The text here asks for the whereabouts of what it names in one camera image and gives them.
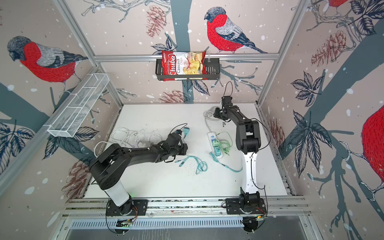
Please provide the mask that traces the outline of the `light green charger adapter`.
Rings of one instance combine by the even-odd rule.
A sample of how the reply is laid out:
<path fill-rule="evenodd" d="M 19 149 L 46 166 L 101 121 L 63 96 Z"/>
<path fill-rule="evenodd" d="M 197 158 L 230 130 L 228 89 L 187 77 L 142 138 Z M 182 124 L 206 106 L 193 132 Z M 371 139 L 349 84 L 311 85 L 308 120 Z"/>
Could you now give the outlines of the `light green charger adapter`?
<path fill-rule="evenodd" d="M 222 154 L 222 151 L 221 151 L 220 147 L 213 147 L 213 153 L 216 156 L 220 156 Z"/>

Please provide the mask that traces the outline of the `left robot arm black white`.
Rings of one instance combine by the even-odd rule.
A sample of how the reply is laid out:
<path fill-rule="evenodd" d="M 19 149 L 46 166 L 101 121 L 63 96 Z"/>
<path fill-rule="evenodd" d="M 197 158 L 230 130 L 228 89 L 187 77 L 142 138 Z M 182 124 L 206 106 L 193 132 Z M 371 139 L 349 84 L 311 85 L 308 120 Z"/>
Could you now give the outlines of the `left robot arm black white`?
<path fill-rule="evenodd" d="M 184 142 L 185 134 L 176 130 L 166 140 L 147 148 L 126 148 L 111 144 L 103 153 L 90 163 L 90 173 L 105 191 L 116 207 L 130 207 L 132 197 L 126 192 L 121 177 L 127 167 L 144 164 L 169 162 L 169 158 L 185 156 L 188 145 Z"/>

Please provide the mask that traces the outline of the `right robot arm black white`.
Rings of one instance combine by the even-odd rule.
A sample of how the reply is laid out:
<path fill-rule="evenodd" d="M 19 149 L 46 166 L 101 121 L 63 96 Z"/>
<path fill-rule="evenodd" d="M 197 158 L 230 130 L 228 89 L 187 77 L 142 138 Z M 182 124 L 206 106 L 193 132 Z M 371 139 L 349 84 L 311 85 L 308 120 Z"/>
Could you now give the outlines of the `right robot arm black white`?
<path fill-rule="evenodd" d="M 222 107 L 216 108 L 214 117 L 236 125 L 236 147 L 242 152 L 243 183 L 240 188 L 238 209 L 244 214 L 267 214 L 267 206 L 260 197 L 265 188 L 256 184 L 256 158 L 262 148 L 259 121 L 247 118 L 238 106 L 232 103 L 231 96 L 223 96 Z"/>

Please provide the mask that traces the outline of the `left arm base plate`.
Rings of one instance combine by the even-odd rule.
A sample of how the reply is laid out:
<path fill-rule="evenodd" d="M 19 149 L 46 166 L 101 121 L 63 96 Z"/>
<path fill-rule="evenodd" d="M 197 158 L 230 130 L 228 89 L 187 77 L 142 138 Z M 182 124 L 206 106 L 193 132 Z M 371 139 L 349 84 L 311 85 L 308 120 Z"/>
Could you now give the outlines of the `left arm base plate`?
<path fill-rule="evenodd" d="M 149 201 L 144 199 L 129 199 L 126 203 L 118 207 L 112 200 L 109 200 L 106 207 L 106 216 L 145 216 L 148 208 L 148 203 Z"/>

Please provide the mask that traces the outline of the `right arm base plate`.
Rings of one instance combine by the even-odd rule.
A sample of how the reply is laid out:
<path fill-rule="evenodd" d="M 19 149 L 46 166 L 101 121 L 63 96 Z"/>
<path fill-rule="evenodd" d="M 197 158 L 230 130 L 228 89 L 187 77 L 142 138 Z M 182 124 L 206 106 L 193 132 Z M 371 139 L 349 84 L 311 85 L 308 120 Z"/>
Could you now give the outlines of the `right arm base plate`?
<path fill-rule="evenodd" d="M 228 215 L 265 215 L 267 213 L 267 204 L 264 199 L 260 199 L 258 203 L 249 201 L 241 204 L 238 198 L 227 198 L 225 208 Z"/>

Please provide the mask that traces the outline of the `white power strip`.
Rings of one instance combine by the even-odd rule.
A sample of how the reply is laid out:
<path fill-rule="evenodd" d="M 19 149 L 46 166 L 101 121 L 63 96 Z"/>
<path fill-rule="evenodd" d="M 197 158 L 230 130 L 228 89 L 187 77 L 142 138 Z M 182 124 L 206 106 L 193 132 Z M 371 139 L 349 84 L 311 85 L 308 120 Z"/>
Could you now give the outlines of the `white power strip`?
<path fill-rule="evenodd" d="M 217 138 L 216 133 L 210 132 L 207 134 L 210 146 L 211 146 L 211 153 L 216 159 L 221 159 L 223 157 L 223 152 L 220 148 L 221 144 L 219 139 Z"/>

